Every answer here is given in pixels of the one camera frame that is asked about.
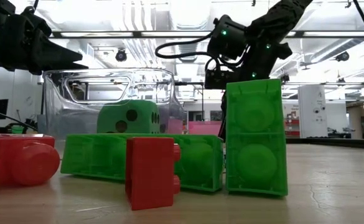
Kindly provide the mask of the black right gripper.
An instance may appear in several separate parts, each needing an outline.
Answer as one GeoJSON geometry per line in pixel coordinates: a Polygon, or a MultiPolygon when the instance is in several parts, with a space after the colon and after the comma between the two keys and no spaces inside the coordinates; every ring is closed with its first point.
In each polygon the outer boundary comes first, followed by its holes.
{"type": "MultiPolygon", "coordinates": [[[[286,59],[292,54],[288,43],[254,42],[245,52],[246,45],[233,47],[233,57],[243,56],[240,67],[234,69],[233,81],[243,82],[269,79],[269,74],[277,59],[286,59]]],[[[226,138],[226,92],[221,100],[222,123],[218,137],[224,141],[226,138]]]]}

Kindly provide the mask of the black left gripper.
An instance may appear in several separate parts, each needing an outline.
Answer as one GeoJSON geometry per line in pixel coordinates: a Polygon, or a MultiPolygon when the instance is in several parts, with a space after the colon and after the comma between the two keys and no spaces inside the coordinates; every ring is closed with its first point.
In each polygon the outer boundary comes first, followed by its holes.
{"type": "Polygon", "coordinates": [[[6,70],[28,70],[33,75],[45,74],[53,70],[81,70],[88,66],[74,63],[82,59],[82,54],[50,41],[52,33],[46,21],[34,14],[14,14],[9,16],[1,28],[1,63],[6,70]],[[35,38],[41,37],[40,68],[33,59],[35,38]]]}

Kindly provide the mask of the short green building block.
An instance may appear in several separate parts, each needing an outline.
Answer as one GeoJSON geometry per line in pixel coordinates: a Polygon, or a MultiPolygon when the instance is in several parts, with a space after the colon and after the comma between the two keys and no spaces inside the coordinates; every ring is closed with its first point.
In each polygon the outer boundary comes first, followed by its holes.
{"type": "Polygon", "coordinates": [[[228,191],[288,195],[280,80],[227,85],[225,143],[228,191]]]}

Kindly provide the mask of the clear plastic bin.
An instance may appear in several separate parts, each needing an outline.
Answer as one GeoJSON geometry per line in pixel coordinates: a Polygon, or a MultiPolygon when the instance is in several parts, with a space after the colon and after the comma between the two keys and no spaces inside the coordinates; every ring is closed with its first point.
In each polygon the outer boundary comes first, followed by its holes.
{"type": "Polygon", "coordinates": [[[158,68],[44,73],[47,132],[180,134],[185,111],[171,72],[158,68]]]}

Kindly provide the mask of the green foam die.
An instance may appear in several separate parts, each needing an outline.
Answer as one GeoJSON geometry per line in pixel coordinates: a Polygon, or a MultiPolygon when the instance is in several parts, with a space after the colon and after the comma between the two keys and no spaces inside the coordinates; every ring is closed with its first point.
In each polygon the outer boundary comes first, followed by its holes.
{"type": "Polygon", "coordinates": [[[96,132],[159,134],[158,107],[155,103],[146,100],[107,103],[98,114],[96,132]]]}

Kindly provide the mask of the small red building block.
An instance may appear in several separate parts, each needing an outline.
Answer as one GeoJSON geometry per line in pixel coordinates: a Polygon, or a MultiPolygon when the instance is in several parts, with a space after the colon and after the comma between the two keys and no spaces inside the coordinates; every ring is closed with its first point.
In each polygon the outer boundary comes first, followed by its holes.
{"type": "Polygon", "coordinates": [[[172,138],[133,137],[126,143],[125,192],[132,210],[170,207],[180,192],[174,164],[181,151],[172,138]]]}

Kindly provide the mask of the long green building block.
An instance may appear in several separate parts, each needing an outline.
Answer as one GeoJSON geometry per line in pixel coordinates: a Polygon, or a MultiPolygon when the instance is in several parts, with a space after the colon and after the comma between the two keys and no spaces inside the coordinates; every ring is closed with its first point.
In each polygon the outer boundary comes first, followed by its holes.
{"type": "Polygon", "coordinates": [[[65,140],[63,174],[124,181],[126,140],[132,137],[172,138],[180,146],[175,163],[183,189],[216,192],[223,185],[223,143],[214,135],[196,134],[70,134],[65,140]]]}

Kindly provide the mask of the large red building block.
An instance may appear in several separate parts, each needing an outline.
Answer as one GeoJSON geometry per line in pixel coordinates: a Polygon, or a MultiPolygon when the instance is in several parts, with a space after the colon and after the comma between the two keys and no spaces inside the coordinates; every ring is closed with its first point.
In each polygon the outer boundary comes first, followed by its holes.
{"type": "Polygon", "coordinates": [[[60,156],[45,134],[0,134],[0,186],[34,186],[56,173],[60,156]]]}

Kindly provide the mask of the pink plastic bin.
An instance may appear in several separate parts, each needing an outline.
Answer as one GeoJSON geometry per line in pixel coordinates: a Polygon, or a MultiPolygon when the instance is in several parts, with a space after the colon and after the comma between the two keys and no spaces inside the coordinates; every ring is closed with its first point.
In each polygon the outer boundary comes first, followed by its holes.
{"type": "Polygon", "coordinates": [[[221,121],[182,121],[170,119],[167,124],[167,134],[206,134],[217,135],[221,121]]]}

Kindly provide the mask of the white pillar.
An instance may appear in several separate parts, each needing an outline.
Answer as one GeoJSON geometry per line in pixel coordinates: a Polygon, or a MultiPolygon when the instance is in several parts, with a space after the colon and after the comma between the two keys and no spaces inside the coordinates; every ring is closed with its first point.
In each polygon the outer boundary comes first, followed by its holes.
{"type": "Polygon", "coordinates": [[[324,86],[300,86],[298,88],[298,103],[300,137],[327,137],[327,113],[324,86]]]}

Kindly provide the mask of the black background rig frame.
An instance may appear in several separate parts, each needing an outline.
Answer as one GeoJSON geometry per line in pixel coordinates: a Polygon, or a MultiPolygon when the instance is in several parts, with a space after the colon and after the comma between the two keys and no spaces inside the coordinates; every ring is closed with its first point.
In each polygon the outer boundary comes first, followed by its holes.
{"type": "Polygon", "coordinates": [[[192,85],[194,86],[194,90],[196,90],[197,88],[195,87],[195,85],[200,85],[201,86],[201,90],[199,90],[198,92],[201,94],[202,98],[201,98],[201,105],[202,105],[202,121],[205,121],[205,112],[204,112],[204,87],[205,87],[205,83],[204,82],[175,82],[174,83],[175,86],[187,86],[187,85],[192,85]]]}

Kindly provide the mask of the black aluminium table frame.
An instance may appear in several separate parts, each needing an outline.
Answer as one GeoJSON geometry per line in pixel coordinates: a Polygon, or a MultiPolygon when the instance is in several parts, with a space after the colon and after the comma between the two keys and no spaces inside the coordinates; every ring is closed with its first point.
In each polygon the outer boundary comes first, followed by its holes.
{"type": "Polygon", "coordinates": [[[351,147],[364,149],[364,139],[340,138],[287,138],[288,144],[313,144],[324,146],[351,147]]]}

